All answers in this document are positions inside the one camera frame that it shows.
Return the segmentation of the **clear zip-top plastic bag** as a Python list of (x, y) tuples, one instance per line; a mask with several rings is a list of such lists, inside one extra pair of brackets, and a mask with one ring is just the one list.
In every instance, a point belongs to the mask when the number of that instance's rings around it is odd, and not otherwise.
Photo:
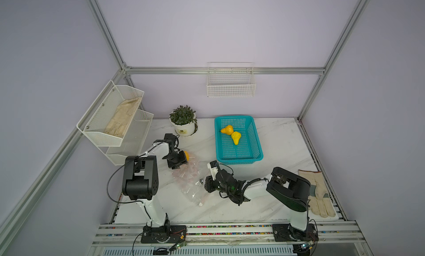
[(204, 182), (210, 175), (207, 162), (189, 154), (188, 162), (173, 170), (172, 175), (183, 195), (194, 205), (202, 207), (208, 194), (204, 188)]

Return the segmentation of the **yellow pear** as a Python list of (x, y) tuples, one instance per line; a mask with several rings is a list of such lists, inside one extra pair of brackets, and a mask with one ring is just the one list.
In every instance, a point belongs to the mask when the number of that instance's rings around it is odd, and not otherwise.
[(231, 135), (232, 141), (234, 142), (235, 145), (238, 145), (240, 142), (242, 135), (241, 133), (234, 131)]

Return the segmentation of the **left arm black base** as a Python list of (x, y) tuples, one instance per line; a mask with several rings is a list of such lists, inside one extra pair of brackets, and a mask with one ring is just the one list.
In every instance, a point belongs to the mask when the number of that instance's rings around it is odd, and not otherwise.
[(187, 226), (171, 225), (168, 215), (166, 214), (166, 220), (163, 226), (144, 226), (140, 242), (142, 244), (176, 243), (186, 239), (186, 236)]

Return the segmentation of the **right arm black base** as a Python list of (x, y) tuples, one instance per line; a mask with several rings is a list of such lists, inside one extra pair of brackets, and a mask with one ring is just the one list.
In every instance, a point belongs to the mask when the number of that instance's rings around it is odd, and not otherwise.
[(318, 231), (312, 223), (307, 224), (305, 231), (300, 231), (290, 224), (273, 224), (272, 233), (276, 242), (318, 241)]

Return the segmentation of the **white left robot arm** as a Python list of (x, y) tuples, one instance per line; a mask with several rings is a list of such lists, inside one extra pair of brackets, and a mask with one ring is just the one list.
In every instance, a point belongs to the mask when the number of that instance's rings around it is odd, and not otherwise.
[(188, 154), (178, 148), (179, 137), (172, 133), (154, 141), (152, 146), (138, 156), (128, 156), (124, 164), (122, 193), (132, 203), (138, 202), (146, 214), (149, 227), (164, 227), (168, 216), (155, 198), (159, 190), (159, 164), (179, 169), (188, 163)]

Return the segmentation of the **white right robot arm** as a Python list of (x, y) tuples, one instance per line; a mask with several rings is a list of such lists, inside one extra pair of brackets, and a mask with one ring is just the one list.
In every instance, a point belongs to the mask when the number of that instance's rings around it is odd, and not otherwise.
[(208, 193), (225, 194), (225, 198), (238, 206), (271, 195), (291, 210), (290, 227), (299, 232), (307, 231), (311, 183), (304, 177), (275, 167), (269, 177), (245, 181), (235, 179), (219, 164), (209, 170), (211, 174), (202, 181)]

